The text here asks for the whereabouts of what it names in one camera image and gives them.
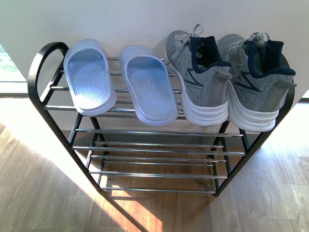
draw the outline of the rack shelf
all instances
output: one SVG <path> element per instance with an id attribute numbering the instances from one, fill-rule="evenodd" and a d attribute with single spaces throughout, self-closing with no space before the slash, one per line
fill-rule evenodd
<path id="1" fill-rule="evenodd" d="M 103 129 L 98 119 L 105 117 L 118 118 L 137 118 L 133 107 L 113 107 L 108 112 L 96 117 L 83 116 L 78 114 L 74 122 L 73 128 L 68 138 L 59 128 L 58 124 L 50 114 L 50 111 L 76 111 L 73 106 L 67 105 L 50 105 L 48 104 L 51 97 L 60 91 L 69 92 L 68 87 L 58 86 L 63 72 L 63 60 L 59 62 L 54 76 L 46 86 L 42 95 L 38 94 L 38 80 L 40 78 L 41 68 L 47 57 L 54 51 L 59 50 L 63 57 L 68 47 L 61 42 L 50 43 L 43 47 L 36 55 L 31 65 L 28 77 L 28 93 L 33 105 L 42 115 L 49 127 L 58 137 L 60 142 L 72 156 L 79 168 L 83 171 L 88 180 L 96 188 L 98 192 L 110 190 L 123 191 L 157 191 L 157 192 L 181 192 L 181 193 L 204 193 L 214 194 L 218 196 L 228 183 L 235 177 L 243 165 L 250 159 L 255 151 L 263 144 L 276 126 L 281 122 L 285 115 L 289 112 L 293 99 L 294 90 L 290 89 L 287 93 L 284 106 L 280 109 L 280 113 L 276 118 L 276 126 L 271 131 L 259 133 L 252 144 L 249 144 L 246 131 L 240 130 L 239 133 L 226 133 L 229 120 L 222 123 L 218 132 L 179 132 L 179 131 L 160 131 L 160 130 L 113 130 Z M 117 58 L 108 58 L 109 62 L 118 60 Z M 121 76 L 121 72 L 111 72 L 112 76 Z M 128 94 L 126 88 L 116 88 L 116 93 Z M 175 94 L 181 94 L 181 89 L 175 89 Z M 117 101 L 116 105 L 132 106 L 132 101 Z M 81 128 L 83 118 L 89 118 L 93 128 Z M 178 120 L 185 120 L 183 111 L 179 110 Z M 91 135 L 89 145 L 75 144 L 77 134 Z M 110 135 L 119 136 L 143 136 L 148 138 L 147 142 L 138 140 L 135 142 L 113 140 Z M 168 138 L 211 138 L 210 144 L 188 144 L 178 142 L 155 141 L 154 137 Z M 240 139 L 243 144 L 243 152 L 230 151 L 226 145 L 226 138 L 234 137 Z M 85 161 L 82 161 L 80 152 L 87 152 Z M 230 161 L 237 157 L 237 162 Z M 138 172 L 137 166 L 143 167 L 143 171 Z M 141 178 L 155 180 L 155 188 L 138 187 L 123 184 L 123 186 L 113 187 L 106 182 L 110 178 L 130 179 L 130 183 L 139 183 Z M 164 184 L 163 188 L 158 188 L 158 183 L 169 180 L 173 183 L 181 181 L 189 181 L 188 189 L 169 188 L 169 183 Z"/>

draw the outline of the white wall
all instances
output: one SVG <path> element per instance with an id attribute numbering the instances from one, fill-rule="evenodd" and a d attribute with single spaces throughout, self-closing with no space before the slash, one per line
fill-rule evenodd
<path id="1" fill-rule="evenodd" d="M 202 36 L 217 40 L 230 33 L 248 38 L 262 31 L 284 41 L 283 54 L 296 71 L 297 102 L 309 88 L 308 9 L 308 0 L 2 0 L 0 43 L 27 77 L 36 53 L 55 41 L 71 46 L 96 39 L 108 56 L 140 44 L 162 57 L 169 33 L 191 32 L 196 23 L 204 27 Z"/>

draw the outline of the shoelace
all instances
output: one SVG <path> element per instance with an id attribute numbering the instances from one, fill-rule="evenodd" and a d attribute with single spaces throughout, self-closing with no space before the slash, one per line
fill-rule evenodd
<path id="1" fill-rule="evenodd" d="M 263 34 L 265 34 L 267 36 L 266 41 L 268 41 L 269 35 L 267 33 L 265 33 L 265 32 L 255 32 L 247 40 L 237 41 L 237 42 L 232 43 L 230 45 L 230 48 L 227 51 L 225 60 L 230 60 L 231 52 L 234 52 L 234 54 L 237 54 L 237 52 L 238 52 L 238 55 L 240 57 L 240 59 L 239 59 L 240 62 L 235 62 L 235 61 L 229 61 L 229 62 L 232 64 L 232 66 L 236 65 L 238 67 L 246 67 L 246 65 L 247 65 L 247 63 L 245 62 L 246 53 L 243 49 L 240 49 L 240 48 L 243 46 L 243 44 L 246 41 L 254 41 L 257 47 L 264 47 L 265 46 L 265 40 L 264 40 Z"/>
<path id="2" fill-rule="evenodd" d="M 201 32 L 196 33 L 196 30 L 198 27 L 201 27 Z M 196 26 L 193 28 L 192 34 L 183 34 L 183 35 L 175 35 L 175 45 L 176 45 L 176 52 L 172 55 L 171 60 L 167 63 L 169 65 L 184 49 L 184 47 L 187 45 L 187 43 L 190 41 L 191 37 L 197 37 L 199 38 L 199 35 L 203 32 L 203 27 L 200 24 L 196 24 Z"/>

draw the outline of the sneaker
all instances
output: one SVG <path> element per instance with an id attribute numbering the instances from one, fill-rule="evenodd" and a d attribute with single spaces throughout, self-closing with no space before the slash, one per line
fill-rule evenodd
<path id="1" fill-rule="evenodd" d="M 165 61 L 182 84 L 185 117 L 198 126 L 215 126 L 227 119 L 227 81 L 230 63 L 222 61 L 213 36 L 202 38 L 197 24 L 192 34 L 172 32 L 166 43 Z"/>
<path id="2" fill-rule="evenodd" d="M 264 33 L 254 33 L 245 40 L 231 34 L 218 42 L 221 57 L 232 64 L 232 81 L 228 83 L 228 115 L 240 129 L 253 132 L 274 128 L 295 71 L 281 51 L 283 42 L 264 41 Z"/>

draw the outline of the sneaker sole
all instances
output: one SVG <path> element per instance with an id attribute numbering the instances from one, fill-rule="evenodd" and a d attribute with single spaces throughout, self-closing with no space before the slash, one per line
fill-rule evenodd
<path id="1" fill-rule="evenodd" d="M 265 132 L 274 128 L 279 110 L 275 112 L 258 112 L 245 108 L 236 95 L 233 84 L 228 81 L 228 117 L 238 128 L 245 131 Z"/>
<path id="2" fill-rule="evenodd" d="M 167 57 L 166 51 L 164 56 L 166 63 L 168 63 L 169 59 Z M 197 126 L 210 127 L 220 125 L 226 121 L 228 114 L 227 102 L 217 107 L 201 107 L 193 104 L 186 92 L 181 74 L 173 67 L 171 63 L 167 65 L 167 68 L 171 74 L 179 78 L 182 84 L 183 113 L 189 122 Z"/>

